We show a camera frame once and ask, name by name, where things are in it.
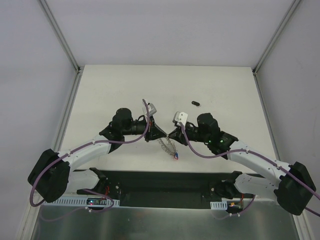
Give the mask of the metal disc with keyrings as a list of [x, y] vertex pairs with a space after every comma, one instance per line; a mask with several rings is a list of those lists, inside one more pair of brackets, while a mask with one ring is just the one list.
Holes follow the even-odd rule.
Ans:
[[165, 151], [168, 155], [173, 157], [175, 153], [178, 153], [175, 147], [175, 143], [168, 137], [159, 138], [157, 141], [160, 144], [162, 150]]

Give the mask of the black key fob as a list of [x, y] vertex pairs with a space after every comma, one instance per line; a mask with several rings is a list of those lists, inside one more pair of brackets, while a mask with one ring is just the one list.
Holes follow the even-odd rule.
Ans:
[[196, 107], [200, 107], [201, 106], [201, 104], [199, 102], [197, 102], [197, 101], [192, 101], [191, 104], [196, 106]]

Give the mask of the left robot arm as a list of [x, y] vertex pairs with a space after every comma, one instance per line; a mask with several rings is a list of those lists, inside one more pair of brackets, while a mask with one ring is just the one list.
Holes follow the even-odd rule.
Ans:
[[107, 193], [107, 177], [100, 170], [95, 167], [83, 171], [77, 169], [127, 144], [126, 136], [137, 136], [146, 142], [166, 137], [167, 134], [155, 123], [153, 115], [156, 112], [150, 103], [143, 108], [143, 115], [134, 120], [128, 108], [120, 108], [108, 126], [83, 145], [61, 152], [45, 150], [27, 178], [32, 191], [38, 192], [47, 203], [56, 201], [64, 193]]

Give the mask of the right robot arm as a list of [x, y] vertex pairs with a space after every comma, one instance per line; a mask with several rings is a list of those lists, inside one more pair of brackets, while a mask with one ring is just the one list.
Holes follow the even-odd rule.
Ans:
[[169, 134], [170, 139], [189, 148], [192, 147], [191, 142], [203, 143], [212, 153], [205, 156], [192, 148], [191, 151], [197, 156], [206, 159], [222, 157], [258, 174], [254, 177], [234, 171], [231, 178], [214, 186], [219, 197], [232, 199], [239, 194], [260, 196], [276, 201], [284, 210], [296, 216], [302, 214], [312, 197], [320, 197], [303, 164], [270, 159], [256, 152], [235, 136], [220, 130], [215, 119], [197, 126], [180, 120], [174, 120], [173, 123], [175, 130]]

